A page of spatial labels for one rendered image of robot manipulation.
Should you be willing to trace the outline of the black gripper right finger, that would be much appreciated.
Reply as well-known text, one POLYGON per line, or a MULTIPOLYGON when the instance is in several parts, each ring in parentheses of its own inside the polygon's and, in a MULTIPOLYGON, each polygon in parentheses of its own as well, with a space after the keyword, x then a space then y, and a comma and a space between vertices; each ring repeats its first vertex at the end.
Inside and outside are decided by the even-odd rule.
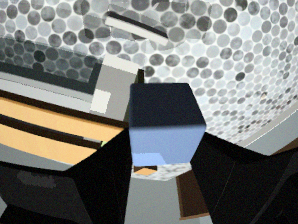
POLYGON ((189 163, 213 224, 255 224, 298 172, 298 148, 266 156, 205 132, 189 163))

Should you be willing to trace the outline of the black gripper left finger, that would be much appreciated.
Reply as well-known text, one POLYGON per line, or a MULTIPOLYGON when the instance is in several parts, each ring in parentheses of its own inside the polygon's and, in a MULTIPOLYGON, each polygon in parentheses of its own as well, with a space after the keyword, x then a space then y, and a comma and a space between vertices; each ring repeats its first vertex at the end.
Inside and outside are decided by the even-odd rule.
POLYGON ((0 161, 1 200, 78 224, 124 224, 132 165, 125 127, 68 171, 0 161))

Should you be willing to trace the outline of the brown cardboard box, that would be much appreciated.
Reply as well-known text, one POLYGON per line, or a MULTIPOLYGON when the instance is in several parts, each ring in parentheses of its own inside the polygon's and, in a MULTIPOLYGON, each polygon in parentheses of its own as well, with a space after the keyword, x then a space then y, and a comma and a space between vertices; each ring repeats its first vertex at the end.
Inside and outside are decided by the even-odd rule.
POLYGON ((150 165, 150 167, 134 167, 133 165, 133 173, 137 173, 137 175, 148 176, 150 173, 157 172, 157 165, 150 165))

